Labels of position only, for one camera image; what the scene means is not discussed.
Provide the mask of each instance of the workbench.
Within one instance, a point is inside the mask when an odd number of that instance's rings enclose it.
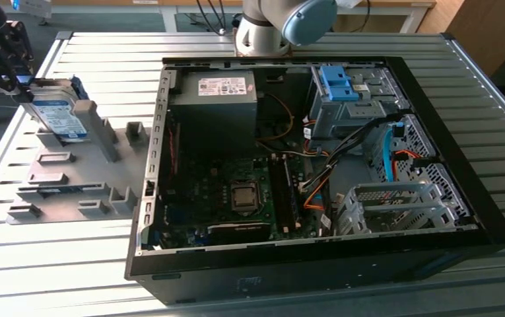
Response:
[[[233,55],[231,39],[208,33],[68,35],[38,76],[82,78],[115,127],[150,126],[164,56]],[[460,45],[439,35],[329,34],[294,54],[405,58],[505,215],[505,98]],[[166,307],[123,278],[131,220],[6,223],[40,147],[36,129],[20,108],[0,141],[0,316],[505,316],[505,250],[419,282]]]
[[[219,12],[219,2],[212,1]],[[166,32],[176,32],[175,15],[199,13],[195,0],[52,0],[52,13],[159,13],[164,19]],[[207,1],[200,0],[203,12],[212,13]],[[406,16],[401,33],[414,33],[426,11],[434,7],[435,0],[371,0],[371,15]],[[15,13],[10,0],[0,0],[7,13]],[[242,0],[223,0],[226,14],[242,13]],[[339,15],[366,15],[363,0],[353,9],[338,8]]]

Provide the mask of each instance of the motherboard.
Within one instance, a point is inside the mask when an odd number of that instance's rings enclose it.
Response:
[[[295,193],[305,177],[297,155],[183,160],[166,190],[166,247],[314,237]]]

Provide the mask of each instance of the floor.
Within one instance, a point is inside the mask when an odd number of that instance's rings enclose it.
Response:
[[[20,20],[27,26],[31,45],[36,56],[35,68],[39,67],[48,48],[54,42],[56,33],[60,30],[75,32],[163,32],[164,26],[162,17],[156,14],[83,14],[83,15],[54,15],[47,26],[38,26],[38,19],[26,15],[8,15],[10,20]],[[204,27],[192,25],[186,15],[178,15],[178,30],[180,32],[200,32]],[[493,76],[493,82],[505,86],[505,64]],[[12,99],[0,95],[0,138],[7,124],[15,112],[7,106],[18,106]]]

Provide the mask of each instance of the blue drive bracket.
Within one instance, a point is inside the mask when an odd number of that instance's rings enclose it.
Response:
[[[330,101],[358,101],[359,95],[350,85],[342,66],[321,66],[321,81],[329,90]]]

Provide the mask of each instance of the blue cable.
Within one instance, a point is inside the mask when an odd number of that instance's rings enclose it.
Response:
[[[391,136],[393,129],[389,128],[387,132],[383,135],[383,169],[385,169],[385,178],[389,182],[394,182],[393,178],[393,168],[391,168]]]

